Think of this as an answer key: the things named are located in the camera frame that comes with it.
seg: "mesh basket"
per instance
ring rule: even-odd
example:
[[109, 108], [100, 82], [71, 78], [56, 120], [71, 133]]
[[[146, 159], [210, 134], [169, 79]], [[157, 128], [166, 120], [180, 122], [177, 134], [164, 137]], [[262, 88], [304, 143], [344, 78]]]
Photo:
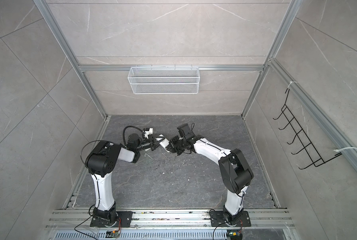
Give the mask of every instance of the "mesh basket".
[[198, 93], [198, 67], [133, 67], [128, 74], [134, 94]]

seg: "white zip tie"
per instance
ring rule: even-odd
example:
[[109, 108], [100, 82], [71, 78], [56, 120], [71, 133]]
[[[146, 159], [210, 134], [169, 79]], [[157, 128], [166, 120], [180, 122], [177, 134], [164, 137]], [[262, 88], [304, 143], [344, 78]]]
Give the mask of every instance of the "white zip tie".
[[290, 86], [292, 83], [296, 83], [296, 82], [290, 81], [287, 88], [289, 88], [289, 86]]
[[335, 152], [340, 152], [340, 151], [345, 150], [345, 149], [357, 149], [357, 147], [343, 147], [341, 149], [335, 149], [334, 151]]

